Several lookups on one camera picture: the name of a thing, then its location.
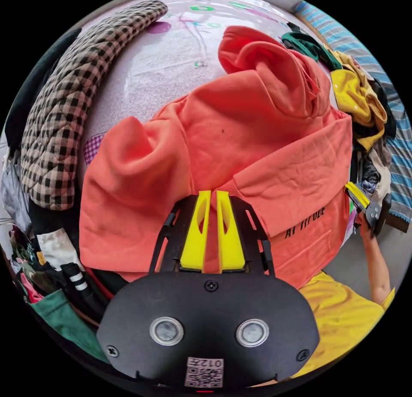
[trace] yellow clothing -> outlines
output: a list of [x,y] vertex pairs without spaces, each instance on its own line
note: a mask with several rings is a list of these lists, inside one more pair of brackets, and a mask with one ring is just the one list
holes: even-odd
[[324,272],[315,275],[299,291],[315,315],[320,341],[307,363],[292,378],[320,368],[354,348],[383,316],[395,293],[393,289],[379,305]]
[[330,73],[339,110],[351,114],[353,121],[368,128],[376,126],[379,131],[376,135],[357,138],[368,152],[385,132],[386,111],[369,85],[367,76],[353,59],[324,46],[343,66],[342,70]]

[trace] green clothing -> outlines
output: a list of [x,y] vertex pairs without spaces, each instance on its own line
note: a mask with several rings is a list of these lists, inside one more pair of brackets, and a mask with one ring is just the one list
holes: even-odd
[[288,32],[282,35],[286,48],[294,49],[303,55],[322,62],[330,71],[341,70],[341,63],[310,35],[301,32]]
[[91,356],[108,363],[96,334],[74,312],[62,290],[47,295],[30,307],[55,331]]

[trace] orange hoodie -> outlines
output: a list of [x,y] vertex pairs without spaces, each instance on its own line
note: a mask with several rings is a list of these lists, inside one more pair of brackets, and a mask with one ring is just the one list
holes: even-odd
[[[82,191],[85,266],[128,281],[144,275],[174,203],[217,189],[254,207],[277,276],[295,287],[338,252],[349,214],[351,117],[331,108],[328,78],[311,58],[247,27],[228,27],[218,56],[228,75],[144,125],[128,117],[105,135]],[[212,209],[206,272],[218,270],[216,228]]]

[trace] patterned bedsheet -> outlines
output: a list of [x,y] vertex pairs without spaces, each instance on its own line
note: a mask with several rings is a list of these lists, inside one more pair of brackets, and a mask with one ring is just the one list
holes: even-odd
[[396,137],[387,140],[387,148],[392,154],[391,214],[409,224],[412,218],[412,129],[398,93],[379,62],[344,26],[307,2],[302,2],[296,11],[296,16],[312,25],[333,50],[351,55],[381,82],[397,124]]

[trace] checkered jacket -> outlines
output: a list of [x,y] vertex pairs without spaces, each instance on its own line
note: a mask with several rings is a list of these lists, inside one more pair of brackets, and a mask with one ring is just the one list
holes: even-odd
[[113,59],[140,31],[167,12],[145,1],[91,27],[68,48],[27,118],[21,144],[21,184],[39,206],[73,206],[77,154],[97,87]]

